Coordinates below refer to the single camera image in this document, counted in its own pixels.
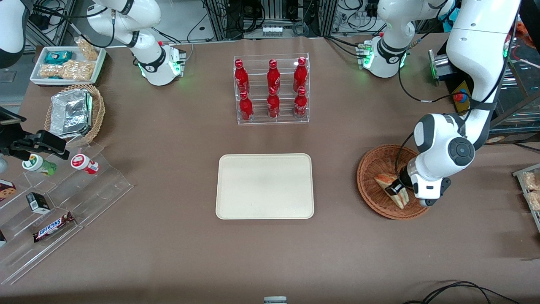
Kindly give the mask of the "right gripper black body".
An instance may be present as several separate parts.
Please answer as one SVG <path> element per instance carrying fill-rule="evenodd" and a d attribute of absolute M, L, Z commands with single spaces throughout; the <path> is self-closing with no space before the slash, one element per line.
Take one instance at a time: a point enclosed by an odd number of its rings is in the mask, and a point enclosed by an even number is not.
<path fill-rule="evenodd" d="M 27 119 L 5 108 L 0 108 L 0 148 L 5 156 L 26 158 L 26 150 L 17 148 L 24 142 L 26 131 L 21 127 L 21 122 Z"/>

